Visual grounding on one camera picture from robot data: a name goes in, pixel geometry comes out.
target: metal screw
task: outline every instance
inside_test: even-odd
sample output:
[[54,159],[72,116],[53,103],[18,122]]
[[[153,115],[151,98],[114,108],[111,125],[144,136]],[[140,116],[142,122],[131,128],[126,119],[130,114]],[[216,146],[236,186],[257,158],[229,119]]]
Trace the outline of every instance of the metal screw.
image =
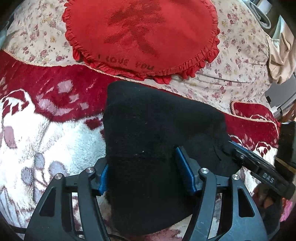
[[237,174],[233,174],[233,175],[232,175],[232,178],[233,178],[234,180],[238,180],[238,179],[239,179],[239,175],[237,175]]
[[93,173],[94,172],[94,168],[93,167],[88,167],[85,170],[87,173]]
[[57,179],[57,180],[59,180],[59,179],[61,179],[62,178],[62,174],[61,173],[58,173],[58,174],[56,174],[55,176],[54,176],[54,178],[55,179]]
[[202,169],[200,169],[200,171],[201,171],[201,173],[203,173],[203,174],[207,174],[207,173],[209,173],[209,169],[208,168],[202,168]]

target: bed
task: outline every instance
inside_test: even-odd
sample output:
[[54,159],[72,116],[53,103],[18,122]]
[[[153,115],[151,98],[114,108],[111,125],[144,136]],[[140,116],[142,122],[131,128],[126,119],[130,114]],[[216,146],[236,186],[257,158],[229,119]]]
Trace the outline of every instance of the bed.
[[[183,80],[176,75],[168,85],[149,79],[141,83],[233,115],[233,101],[269,108],[264,96],[271,83],[263,30],[242,1],[212,2],[221,31],[217,58],[194,78]],[[15,12],[0,52],[0,211],[9,223],[19,227],[28,225],[36,203],[56,173],[80,173],[105,156],[102,112],[106,87],[118,78],[134,81],[106,75],[73,59],[61,19],[65,3],[66,0],[25,0]],[[254,151],[273,163],[276,142],[275,139],[273,145],[267,143]],[[258,183],[246,170],[240,173],[246,176],[245,184],[253,193]],[[108,203],[104,197],[98,202],[108,231],[116,233],[108,224]],[[293,202],[285,205],[282,220],[287,218]],[[79,229],[75,195],[73,207]],[[189,220],[190,217],[144,239],[180,240]],[[217,216],[211,236],[215,236],[218,222]]]

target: gray fabric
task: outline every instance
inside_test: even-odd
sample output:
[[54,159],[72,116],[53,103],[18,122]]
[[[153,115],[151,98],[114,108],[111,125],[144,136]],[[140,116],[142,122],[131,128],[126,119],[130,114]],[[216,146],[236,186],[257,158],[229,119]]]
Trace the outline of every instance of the gray fabric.
[[0,30],[0,49],[2,48],[2,45],[4,44],[4,41],[6,39],[8,24],[9,22],[7,21],[5,27]]
[[258,20],[260,26],[263,29],[270,29],[271,23],[269,18],[250,0],[242,0],[247,7],[251,10],[252,14],[254,14],[255,18]]
[[268,241],[270,241],[274,237],[274,235],[276,235],[276,233],[279,231],[279,229],[280,229],[280,222],[279,222],[279,225],[277,226],[277,228],[271,234],[267,235]]

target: black cable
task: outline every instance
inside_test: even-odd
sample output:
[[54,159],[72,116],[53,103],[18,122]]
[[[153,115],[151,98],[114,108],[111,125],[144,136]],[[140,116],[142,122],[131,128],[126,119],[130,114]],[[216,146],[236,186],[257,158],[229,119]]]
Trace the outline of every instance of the black cable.
[[115,238],[115,239],[119,239],[121,241],[128,241],[127,239],[117,236],[117,235],[114,235],[114,234],[108,234],[108,235],[109,235],[109,238]]
[[20,228],[13,225],[9,225],[9,226],[12,228],[13,231],[15,231],[18,234],[25,234],[27,230],[26,228]]
[[281,117],[283,117],[283,111],[282,111],[281,107],[279,107],[279,113],[280,113]]
[[11,239],[15,241],[23,241],[17,235],[17,233],[11,228],[11,226],[9,226],[9,224],[7,223],[6,219],[4,218],[1,212],[0,212],[0,233],[2,234],[4,233],[5,235],[7,235],[9,240]]
[[[16,227],[16,226],[13,226],[13,225],[9,225],[12,230],[18,234],[25,234],[26,233],[26,228],[20,228],[20,227]],[[78,230],[75,232],[76,235],[84,235],[83,231],[81,230]],[[114,235],[114,234],[108,234],[109,238],[115,238],[115,239],[119,239],[121,241],[128,241],[127,239],[123,238],[123,237],[120,237],[120,236],[117,236],[117,235]]]

